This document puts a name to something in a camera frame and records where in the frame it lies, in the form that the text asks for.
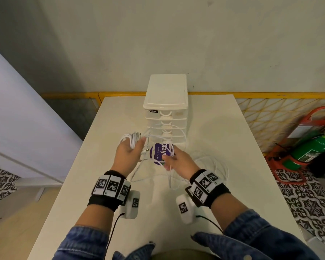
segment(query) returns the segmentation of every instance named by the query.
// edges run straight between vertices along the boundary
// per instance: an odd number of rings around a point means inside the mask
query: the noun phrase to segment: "plastic drawer organizer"
[[[150,134],[166,138],[156,138],[156,142],[184,143],[188,118],[186,75],[151,75],[143,108]]]

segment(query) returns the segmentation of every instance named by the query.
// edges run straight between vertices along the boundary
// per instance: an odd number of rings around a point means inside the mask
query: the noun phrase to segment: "green fire extinguisher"
[[[298,161],[309,163],[323,152],[325,152],[325,133],[298,145],[290,152],[290,156]],[[289,158],[283,162],[283,165],[289,170],[298,170],[301,167]]]

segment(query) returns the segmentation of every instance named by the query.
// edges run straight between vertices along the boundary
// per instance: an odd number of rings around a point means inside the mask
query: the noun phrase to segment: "person's left hand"
[[[130,140],[128,138],[121,142],[117,147],[116,156],[114,157],[111,170],[115,170],[121,175],[127,177],[140,161],[141,152],[145,142],[146,137],[142,137],[136,143],[134,149],[130,147]]]

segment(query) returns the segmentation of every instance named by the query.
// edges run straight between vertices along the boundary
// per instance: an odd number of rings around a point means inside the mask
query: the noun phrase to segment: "hand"
[[[190,180],[191,176],[200,170],[199,166],[196,165],[188,153],[180,150],[175,145],[173,145],[173,147],[175,151],[175,155],[173,157],[168,155],[162,156],[162,159],[165,161],[165,169],[170,170],[170,168],[172,168],[178,173],[179,176]]]
[[[130,147],[130,140],[128,138],[121,142],[117,147],[116,156],[114,157],[111,170],[115,170],[121,175],[127,177],[140,161],[141,152],[145,142],[146,138],[142,137],[138,142],[136,142],[134,149]]]

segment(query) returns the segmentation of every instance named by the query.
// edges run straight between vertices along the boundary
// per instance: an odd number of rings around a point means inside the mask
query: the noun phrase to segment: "denim jacket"
[[[223,260],[243,259],[246,255],[250,255],[253,260],[319,259],[298,238],[273,227],[254,210],[239,215],[225,229],[224,235],[198,232],[191,236],[191,239],[208,247]],[[103,260],[107,243],[106,233],[89,227],[75,226],[60,244],[53,260]],[[116,251],[112,259],[148,260],[154,247],[155,244],[150,242],[126,257]]]

